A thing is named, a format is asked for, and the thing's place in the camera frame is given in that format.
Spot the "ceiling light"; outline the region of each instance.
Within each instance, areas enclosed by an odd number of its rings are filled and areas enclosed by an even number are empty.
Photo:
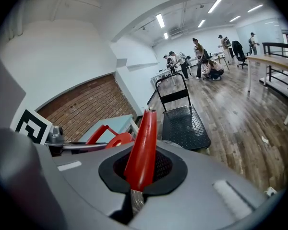
[[[157,14],[156,17],[157,17],[157,20],[158,20],[161,28],[165,27],[163,19],[162,19],[162,15],[161,14]]]
[[[200,22],[200,24],[198,25],[198,27],[201,27],[204,22],[205,22],[205,20],[202,20],[202,21]]]
[[[239,16],[237,16],[237,17],[235,17],[235,18],[231,19],[229,22],[232,22],[232,21],[234,21],[234,20],[238,19],[239,17],[241,17],[241,16],[239,15]]]
[[[251,10],[249,10],[248,13],[249,13],[249,12],[252,12],[253,10],[258,9],[258,8],[260,8],[260,7],[262,7],[262,6],[263,6],[263,4],[260,4],[260,5],[258,5],[257,7],[252,8]]]
[[[212,5],[211,9],[208,11],[208,13],[212,13],[212,11],[216,8],[216,6],[221,2],[222,0],[216,0],[214,5]]]

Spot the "wooden floor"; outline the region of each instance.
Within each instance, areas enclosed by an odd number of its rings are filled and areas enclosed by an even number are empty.
[[[221,81],[186,81],[191,103],[211,139],[210,156],[226,164],[259,189],[276,190],[288,184],[288,99],[259,83],[262,69],[252,65],[252,88],[247,92],[247,66],[224,68]],[[163,81],[161,95],[182,89],[180,76]],[[166,104],[166,108],[186,105],[187,98]],[[161,139],[163,107],[157,94],[150,104],[157,111],[158,139]]]

